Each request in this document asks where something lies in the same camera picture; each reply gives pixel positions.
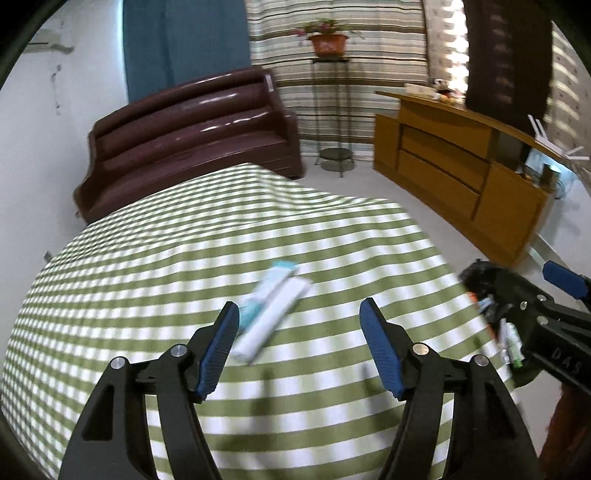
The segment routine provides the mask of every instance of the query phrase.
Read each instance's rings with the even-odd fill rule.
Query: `toothpaste tube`
[[[298,265],[285,260],[278,260],[266,271],[265,277],[256,285],[255,290],[246,298],[240,309],[238,332],[246,330],[259,315],[267,300],[286,278],[291,277]]]
[[[250,364],[294,303],[304,296],[310,284],[311,281],[303,277],[285,280],[250,328],[236,341],[230,356],[241,363]]]
[[[507,322],[507,350],[511,363],[515,368],[521,368],[524,356],[521,353],[521,337],[517,333],[517,328],[511,322]]]

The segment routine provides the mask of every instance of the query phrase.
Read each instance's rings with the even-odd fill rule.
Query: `wooden tv stand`
[[[545,219],[553,195],[513,171],[537,145],[493,118],[389,92],[400,112],[375,118],[374,169],[451,223],[491,261],[514,265]]]

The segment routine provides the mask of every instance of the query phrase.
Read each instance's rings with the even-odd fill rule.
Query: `brown leather sofa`
[[[98,120],[74,191],[91,223],[185,180],[240,163],[303,175],[296,115],[269,70],[249,67],[150,95]]]

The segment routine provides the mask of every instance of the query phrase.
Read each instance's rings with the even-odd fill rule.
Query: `tiled floor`
[[[334,172],[315,166],[316,158],[306,156],[306,176],[299,183],[316,190],[355,197],[390,199],[400,203],[431,238],[447,262],[461,271],[475,258],[486,258],[470,241],[409,192],[373,169],[372,163],[358,161],[355,169],[341,179]],[[560,303],[576,306],[568,295],[545,282],[540,266],[528,257],[517,271],[550,293]],[[560,396],[560,383],[543,372],[535,381],[519,389],[525,421],[539,453],[546,437],[546,427]]]

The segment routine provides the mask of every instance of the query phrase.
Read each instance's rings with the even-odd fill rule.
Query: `white wall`
[[[23,54],[0,90],[0,364],[43,255],[84,228],[72,192],[86,174],[87,133],[127,104],[121,1],[71,0],[45,27],[61,29],[74,53]]]
[[[128,104],[122,47],[122,0],[70,0],[58,12],[74,52],[64,59],[64,89],[85,147],[94,123]]]
[[[591,277],[591,197],[580,181],[554,202],[540,236],[569,268]]]

